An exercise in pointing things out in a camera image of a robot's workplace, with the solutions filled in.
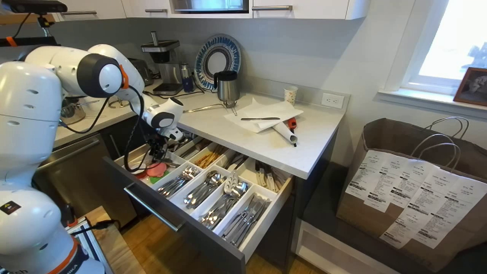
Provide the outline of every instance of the wooden floor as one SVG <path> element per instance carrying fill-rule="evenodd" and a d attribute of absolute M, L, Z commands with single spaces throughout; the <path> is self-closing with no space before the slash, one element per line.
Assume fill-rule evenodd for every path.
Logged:
<path fill-rule="evenodd" d="M 189 242 L 178 238 L 152 215 L 123 232 L 123 239 L 148 274 L 218 273 Z M 280 270 L 256 255 L 248 262 L 247 273 L 279 274 Z M 318 273 L 321 271 L 298 258 L 291 270 L 291 274 Z"/>

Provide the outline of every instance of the kitchen counter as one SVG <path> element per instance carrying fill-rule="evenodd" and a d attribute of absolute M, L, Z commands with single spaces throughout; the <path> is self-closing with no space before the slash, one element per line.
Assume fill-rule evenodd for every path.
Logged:
<path fill-rule="evenodd" d="M 279 99 L 245 93 L 239 99 L 236 110 L 251 104 L 253 98 L 265 105 L 280 102 Z M 219 102 L 216 93 L 209 92 L 184 95 L 178 99 L 184 104 L 186 110 L 213 105 Z M 85 104 L 87 118 L 75 124 L 73 128 L 88 128 L 101 105 L 102 101 L 88 101 L 88 104 Z M 320 156 L 332 140 L 339 122 L 344 118 L 344 113 L 304 105 L 295 105 L 295 109 L 303 110 L 303 115 L 297 118 L 297 147 L 288 144 L 274 130 L 266 130 L 259 134 L 254 134 L 248 130 L 238 127 L 236 124 L 224 118 L 225 115 L 231 115 L 231 110 L 228 109 L 186 113 L 183 115 L 178 127 L 204 139 L 209 139 L 215 144 L 227 147 L 233 151 L 242 153 L 248 157 L 268 163 L 274 168 L 283 169 L 298 179 L 308 180 Z M 134 113 L 128 107 L 107 107 L 93 131 L 104 130 L 132 116 Z M 73 134 L 64 128 L 59 128 L 55 145 L 61 147 L 81 137 L 82 136 L 79 134 Z"/>

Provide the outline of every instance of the silverware organizer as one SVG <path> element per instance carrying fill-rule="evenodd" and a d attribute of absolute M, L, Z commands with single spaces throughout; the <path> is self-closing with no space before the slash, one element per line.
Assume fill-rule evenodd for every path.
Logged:
<path fill-rule="evenodd" d="M 234 157 L 238 153 L 222 148 L 218 144 L 210 144 L 206 148 L 199 150 L 199 151 L 193 151 L 192 154 L 187 154 L 184 159 L 178 157 L 178 154 L 184 154 L 187 151 L 190 151 L 190 147 L 195 147 L 196 142 L 190 142 L 184 147 L 181 147 L 178 151 L 175 151 L 174 154 L 171 154 L 171 159 L 175 162 L 183 162 L 177 169 L 174 169 L 172 172 L 169 172 L 166 177 L 163 177 L 160 182 L 157 182 L 155 185 L 151 185 L 151 189 L 154 189 L 157 192 L 158 188 L 161 188 L 163 185 L 178 179 L 183 172 L 183 169 L 186 168 L 193 168 L 198 169 L 199 174 L 196 177 L 193 177 L 192 180 L 189 180 L 180 191 L 177 191 L 174 195 L 167 197 L 167 200 L 175 204 L 178 209 L 181 209 L 183 212 L 186 212 L 189 217 L 192 217 L 196 221 L 201 221 L 201 218 L 204 217 L 204 214 L 207 210 L 212 209 L 212 206 L 222 198 L 224 195 L 224 183 L 219 185 L 198 207 L 195 209 L 187 209 L 184 204 L 184 198 L 199 185 L 204 183 L 204 180 L 207 179 L 209 172 L 216 171 L 219 172 L 222 177 L 230 177 L 231 172 L 228 169 L 225 169 L 225 166 L 228 166 L 228 162 L 231 160 L 231 157 Z M 196 163 L 209 156 L 209 153 L 215 153 L 218 150 L 222 150 L 222 154 L 219 157 L 216 157 L 209 166 L 206 168 L 199 168 L 196 166 Z M 234 174 L 238 175 L 239 182 L 247 182 L 250 185 L 248 191 L 236 201 L 236 204 L 227 212 L 227 215 L 216 224 L 216 227 L 213 227 L 213 233 L 221 236 L 222 230 L 225 229 L 225 226 L 228 226 L 228 223 L 233 221 L 233 218 L 241 214 L 250 203 L 250 200 L 253 198 L 253 195 L 259 195 L 265 200 L 269 201 L 268 207 L 263 210 L 263 214 L 260 215 L 260 218 L 256 221 L 256 224 L 253 226 L 253 229 L 248 232 L 248 235 L 245 236 L 244 242 L 239 246 L 239 250 L 242 253 L 245 253 L 248 258 L 251 256 L 253 250 L 256 250 L 257 247 L 257 241 L 253 241 L 254 235 L 259 235 L 259 238 L 262 239 L 265 232 L 268 230 L 268 227 L 271 226 L 271 223 L 274 221 L 276 215 L 279 214 L 279 210 L 273 210 L 274 206 L 276 207 L 282 207 L 282 204 L 286 201 L 286 198 L 289 197 L 289 191 L 291 191 L 291 175 L 280 171 L 280 169 L 274 169 L 273 172 L 277 174 L 280 179 L 283 179 L 283 185 L 280 188 L 279 192 L 269 191 L 260 185 L 257 185 L 259 180 L 259 172 L 256 171 L 256 160 L 254 159 L 247 159 L 236 171 Z"/>

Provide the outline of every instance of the espresso machine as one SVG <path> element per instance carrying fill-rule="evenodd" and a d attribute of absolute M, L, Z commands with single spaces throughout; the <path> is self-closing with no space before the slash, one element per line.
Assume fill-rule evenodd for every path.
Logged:
<path fill-rule="evenodd" d="M 154 95 L 175 95 L 181 92 L 181 69 L 175 55 L 180 48 L 177 40 L 158 40 L 157 34 L 151 32 L 152 43 L 142 46 L 142 52 L 149 54 L 157 64 L 161 84 L 154 89 Z"/>

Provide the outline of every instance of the drawer organizer compartment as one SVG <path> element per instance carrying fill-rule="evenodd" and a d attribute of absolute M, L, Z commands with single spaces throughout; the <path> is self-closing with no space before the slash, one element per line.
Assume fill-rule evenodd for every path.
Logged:
<path fill-rule="evenodd" d="M 196 144 L 201 140 L 169 156 L 180 166 L 146 185 L 151 198 L 169 201 L 192 220 L 184 226 L 209 232 L 218 246 L 227 252 L 236 249 L 231 253 L 244 255 L 248 262 L 286 203 L 292 177 L 221 145 L 192 148 Z"/>

